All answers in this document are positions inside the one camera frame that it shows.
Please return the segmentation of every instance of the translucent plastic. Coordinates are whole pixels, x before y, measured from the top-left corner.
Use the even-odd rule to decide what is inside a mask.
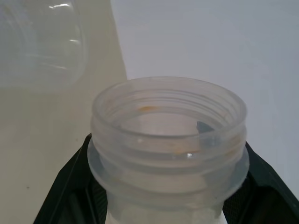
[[[57,91],[84,72],[86,47],[72,0],[0,0],[0,87]]]
[[[234,93],[193,79],[141,78],[102,92],[88,159],[110,222],[217,221],[249,168],[245,117]]]

